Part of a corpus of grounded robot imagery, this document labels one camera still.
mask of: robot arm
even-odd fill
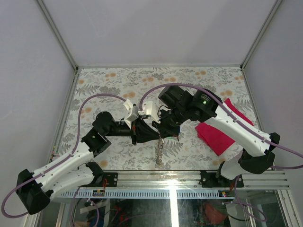
[[[89,161],[110,146],[111,143],[106,136],[131,137],[135,145],[159,138],[177,137],[183,122],[200,121],[221,130],[243,146],[243,151],[238,156],[220,165],[216,175],[218,182],[229,184],[236,176],[247,171],[261,174],[272,166],[275,155],[271,151],[274,147],[239,126],[206,93],[197,91],[192,96],[178,86],[171,86],[160,93],[159,99],[169,108],[168,111],[161,110],[160,117],[158,116],[159,108],[155,103],[145,102],[143,110],[139,111],[136,105],[127,100],[124,103],[127,114],[123,121],[116,122],[109,112],[100,112],[92,123],[93,128],[82,138],[75,152],[66,153],[32,173],[27,169],[22,171],[18,175],[17,186],[42,174],[42,177],[25,184],[16,191],[29,214],[41,211],[53,198],[69,189],[88,184],[101,186],[104,172],[97,163]],[[153,119],[152,126],[158,132],[144,122],[144,119],[149,116]],[[276,133],[264,133],[240,117],[236,117],[237,121],[241,121],[262,137],[275,143],[279,142],[280,137]],[[67,157],[69,158],[64,164],[60,164]]]
[[[239,155],[220,165],[216,175],[218,181],[229,183],[229,180],[245,172],[261,174],[273,165],[275,155],[271,151],[274,147],[247,132],[237,121],[276,144],[280,140],[278,134],[267,134],[254,128],[223,104],[237,118],[237,120],[232,119],[222,107],[202,91],[197,91],[192,96],[178,86],[171,86],[163,89],[159,99],[170,108],[168,111],[161,110],[160,123],[153,122],[153,126],[159,130],[161,136],[167,134],[178,136],[179,126],[183,122],[200,121],[219,129],[243,147]]]

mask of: floral tablecloth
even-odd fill
[[[77,115],[82,102],[97,93],[111,93],[138,104],[143,94],[160,84],[184,83],[207,88],[233,105],[257,125],[250,98],[239,67],[190,67],[190,68],[109,68],[82,69],[71,105],[60,153],[73,148],[76,140]],[[151,93],[147,100],[161,104],[157,98],[161,89]],[[92,127],[91,123],[101,111],[109,111],[118,121],[124,117],[122,101],[111,97],[90,100],[81,113],[80,138]],[[219,164],[241,151],[238,144],[231,145],[219,157],[197,137],[198,122],[187,121],[181,126],[179,142],[165,139],[162,161],[155,162],[158,141],[133,146],[130,138],[108,137],[112,145],[95,158],[103,169],[111,170],[201,170],[217,169]]]

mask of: purple cable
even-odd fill
[[[96,207],[96,210],[97,210],[97,220],[96,220],[96,223],[94,225],[94,227],[97,227],[98,225],[98,222],[99,222],[99,217],[100,217],[100,214],[99,214],[99,207],[92,201],[92,200],[89,200],[91,202],[91,204],[93,204],[95,207]]]
[[[92,98],[95,98],[95,97],[101,97],[101,96],[109,96],[109,97],[114,97],[114,98],[118,98],[120,100],[122,100],[123,102],[125,102],[126,100],[120,96],[116,96],[116,95],[112,95],[112,94],[96,94],[96,95],[93,95],[91,97],[88,97],[87,99],[85,99],[85,101],[82,103],[81,107],[80,107],[80,110],[79,110],[79,113],[78,113],[78,128],[77,128],[77,139],[76,139],[76,144],[74,146],[74,148],[72,149],[71,153],[73,154],[76,149],[77,149],[77,146],[79,144],[79,138],[80,138],[80,118],[81,118],[81,111],[84,107],[84,105],[89,101],[91,100]],[[60,162],[58,162],[56,165],[53,165],[52,167],[48,168],[47,170],[44,171],[44,173],[48,173],[49,171],[53,170],[54,168],[56,168],[57,166],[61,165],[63,162],[65,162],[67,159],[69,159],[71,157],[71,155],[68,155],[65,159],[61,160]],[[27,183],[30,183],[32,181],[34,181],[35,179],[41,177],[42,174],[38,174],[37,176],[29,179],[28,181],[25,181],[24,183],[18,185],[17,187],[15,187],[13,190],[11,190],[7,196],[4,198],[4,200],[2,201],[2,205],[1,205],[1,212],[3,214],[3,216],[7,217],[7,218],[20,218],[20,217],[23,217],[25,216],[26,214],[28,214],[28,212],[25,212],[23,214],[19,214],[19,215],[10,215],[8,214],[6,211],[5,211],[5,204],[7,202],[7,200],[9,199],[9,197],[16,191],[18,190],[19,188],[21,188],[22,186],[26,185]]]
[[[239,179],[239,176],[236,177],[235,186],[234,186],[235,197],[236,197],[237,202],[225,202],[225,204],[229,204],[229,203],[236,203],[236,204],[239,204],[239,205],[242,207],[243,211],[244,211],[245,213],[247,213],[247,214],[248,214],[250,217],[252,217],[253,219],[255,219],[255,220],[257,220],[257,221],[261,221],[261,222],[267,222],[267,221],[268,221],[268,218],[267,218],[267,216],[263,213],[263,211],[261,211],[260,209],[258,209],[258,208],[255,207],[255,206],[252,206],[252,205],[247,204],[247,203],[243,203],[243,202],[241,202],[241,201],[239,200],[238,193],[237,193],[237,183],[238,183],[238,179]],[[250,214],[250,213],[248,212],[248,210],[246,210],[246,209],[244,208],[244,206],[248,206],[248,207],[253,208],[254,210],[257,210],[259,213],[261,213],[261,214],[264,216],[264,219],[259,219],[258,217],[253,216],[252,214]]]
[[[111,220],[111,222],[113,222],[113,220],[115,219],[115,217],[117,216],[117,214],[119,213],[119,211],[117,210],[115,216],[113,217],[113,219]]]
[[[73,208],[73,206],[74,206],[74,204],[75,204],[76,196],[78,195],[79,190],[80,190],[80,187],[77,188],[77,190],[76,190],[76,192],[75,192],[75,194],[74,194],[74,196],[73,196],[73,198],[72,198],[72,201],[71,201],[71,207],[70,207],[70,223],[71,223],[71,226],[72,226],[72,227],[74,227],[74,224],[73,224],[73,222],[72,222],[72,208]]]
[[[269,145],[272,145],[274,147],[280,148],[282,150],[288,151],[292,154],[295,154],[301,158],[303,158],[303,154],[300,154],[297,151],[291,150],[289,148],[283,147],[281,145],[275,144],[267,139],[265,139],[264,137],[260,136],[259,134],[257,134],[256,132],[254,132],[253,130],[251,130],[249,127],[247,127],[245,124],[243,124],[240,121],[237,121],[237,118],[223,105],[223,103],[221,103],[212,93],[210,93],[209,91],[200,88],[198,86],[195,85],[189,85],[189,84],[180,84],[180,83],[172,83],[172,84],[162,84],[159,86],[156,86],[152,89],[150,89],[148,92],[146,92],[143,97],[141,98],[140,102],[139,102],[139,108],[140,110],[142,110],[142,104],[144,99],[148,96],[148,94],[150,94],[151,92],[153,92],[154,90],[158,89],[158,88],[162,88],[162,87],[169,87],[169,86],[181,86],[181,87],[190,87],[190,88],[194,88],[197,89],[199,91],[202,91],[204,93],[206,93],[207,95],[209,95],[234,121],[236,121],[242,128],[244,128],[246,131],[250,132],[252,135],[256,136],[257,138],[259,138],[260,140],[264,141],[265,143],[268,143]],[[303,165],[300,166],[292,166],[292,167],[284,167],[284,166],[272,166],[272,168],[274,169],[300,169],[303,168]]]

